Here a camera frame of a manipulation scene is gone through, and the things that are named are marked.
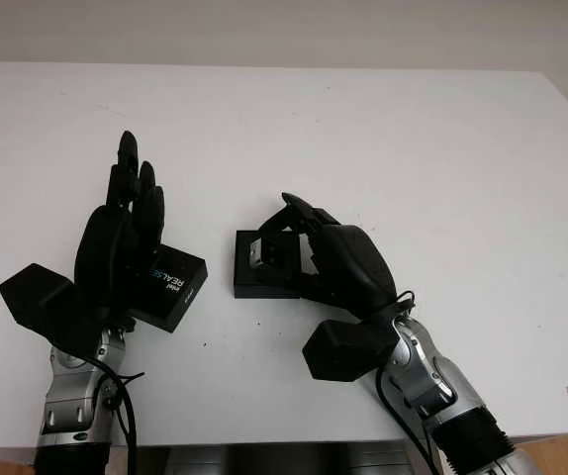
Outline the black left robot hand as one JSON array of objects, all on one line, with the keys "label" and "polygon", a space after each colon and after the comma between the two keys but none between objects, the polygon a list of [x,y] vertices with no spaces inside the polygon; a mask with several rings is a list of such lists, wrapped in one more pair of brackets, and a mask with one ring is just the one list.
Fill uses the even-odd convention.
[{"label": "black left robot hand", "polygon": [[91,316],[130,332],[135,287],[156,262],[164,227],[164,194],[151,163],[139,161],[137,139],[122,133],[106,201],[86,224],[77,250],[74,283]]}]

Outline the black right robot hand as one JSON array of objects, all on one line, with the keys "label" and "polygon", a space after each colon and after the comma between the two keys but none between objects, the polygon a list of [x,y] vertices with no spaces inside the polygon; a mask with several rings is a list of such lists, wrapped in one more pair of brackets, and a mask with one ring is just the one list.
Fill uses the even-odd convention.
[{"label": "black right robot hand", "polygon": [[308,274],[296,263],[284,278],[299,297],[351,312],[366,320],[399,300],[392,273],[369,235],[344,225],[322,208],[284,192],[285,207],[258,228],[263,238],[290,230],[304,235],[317,272]]}]

